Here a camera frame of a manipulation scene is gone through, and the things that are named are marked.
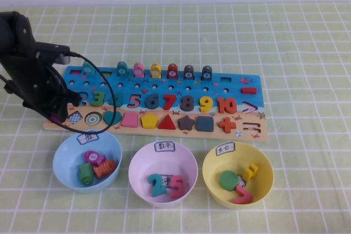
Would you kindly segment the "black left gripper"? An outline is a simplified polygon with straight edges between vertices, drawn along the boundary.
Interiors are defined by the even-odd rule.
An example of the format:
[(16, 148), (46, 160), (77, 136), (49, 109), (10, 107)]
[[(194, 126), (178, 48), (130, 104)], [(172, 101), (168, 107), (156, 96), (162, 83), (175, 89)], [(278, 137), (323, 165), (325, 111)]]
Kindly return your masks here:
[(24, 100), (24, 106), (51, 116), (55, 122), (64, 122), (68, 117), (67, 103), (77, 107), (82, 97), (67, 89), (58, 71), (40, 59), (7, 55), (4, 69), (10, 76), (5, 90)]

